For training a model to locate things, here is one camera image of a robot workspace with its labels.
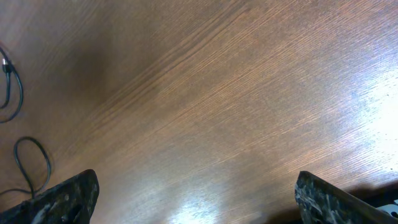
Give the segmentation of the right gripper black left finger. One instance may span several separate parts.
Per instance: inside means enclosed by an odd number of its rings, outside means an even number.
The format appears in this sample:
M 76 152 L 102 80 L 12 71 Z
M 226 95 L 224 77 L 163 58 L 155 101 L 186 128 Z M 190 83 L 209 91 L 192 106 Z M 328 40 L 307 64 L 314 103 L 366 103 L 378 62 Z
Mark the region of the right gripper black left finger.
M 89 224 L 99 196 L 96 172 L 87 169 L 1 213 L 1 223 Z

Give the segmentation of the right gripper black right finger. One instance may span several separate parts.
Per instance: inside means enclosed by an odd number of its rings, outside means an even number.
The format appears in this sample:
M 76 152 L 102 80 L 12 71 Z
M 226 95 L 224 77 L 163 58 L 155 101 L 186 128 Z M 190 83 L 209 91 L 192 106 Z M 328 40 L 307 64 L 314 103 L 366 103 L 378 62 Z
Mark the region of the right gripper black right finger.
M 372 205 L 335 187 L 316 175 L 301 171 L 295 184 L 295 201 L 304 223 L 397 223 L 397 199 Z

